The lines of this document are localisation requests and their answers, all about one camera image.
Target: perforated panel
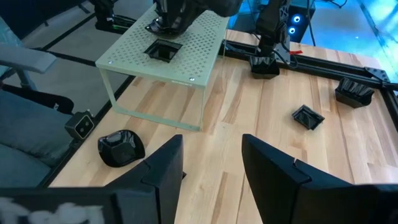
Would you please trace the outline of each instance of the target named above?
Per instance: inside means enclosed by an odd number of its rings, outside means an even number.
[[[204,88],[224,38],[229,18],[204,12],[177,38],[158,37],[145,27],[158,17],[152,6],[97,61],[97,67]],[[150,58],[144,51],[156,40],[165,39],[182,48],[170,63]]]

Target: chair armrest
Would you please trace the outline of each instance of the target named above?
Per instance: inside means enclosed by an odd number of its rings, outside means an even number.
[[[37,73],[45,73],[57,58],[47,52],[0,44],[0,65]]]

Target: wood grain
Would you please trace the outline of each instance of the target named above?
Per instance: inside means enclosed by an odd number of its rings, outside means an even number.
[[[256,43],[250,34],[228,39]],[[292,43],[305,55],[379,67],[377,60]],[[376,90],[372,103],[352,109],[336,102],[338,82],[292,71],[271,80],[251,78],[247,62],[220,57],[206,90],[204,130],[191,132],[117,114],[113,110],[84,142],[51,187],[103,186],[140,161],[113,169],[103,164],[97,139],[120,129],[135,131],[147,156],[174,134],[184,137],[184,171],[176,223],[261,223],[241,159],[241,136],[250,133],[276,148],[354,184],[398,182],[398,133]],[[191,119],[201,94],[184,86],[137,78],[118,103],[129,109]],[[307,131],[292,119],[303,104],[326,119]]]

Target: wooden table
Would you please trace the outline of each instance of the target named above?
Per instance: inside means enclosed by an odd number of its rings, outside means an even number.
[[[235,31],[228,32],[228,39],[256,43],[254,36]],[[372,58],[302,44],[292,43],[291,47],[316,58],[379,67]],[[98,138],[120,129],[135,131],[147,156],[174,134],[183,134],[188,175],[183,180],[176,223],[261,223],[241,159],[244,133],[351,183],[398,182],[398,133],[378,90],[369,106],[354,110],[336,102],[338,82],[326,78],[283,70],[274,79],[255,80],[247,62],[226,57],[218,59],[211,77],[202,132],[111,110],[51,187],[104,186],[138,164],[114,169],[101,160]],[[197,100],[195,95],[194,90],[137,78],[118,102],[184,119]],[[326,118],[314,131],[292,118],[303,104]]]

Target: blue led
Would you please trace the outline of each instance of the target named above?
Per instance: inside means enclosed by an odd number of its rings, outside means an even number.
[[[296,32],[296,28],[294,28],[294,27],[289,28],[290,34],[294,34],[295,32]]]
[[[293,22],[300,22],[301,21],[301,17],[300,16],[294,16],[293,17]]]

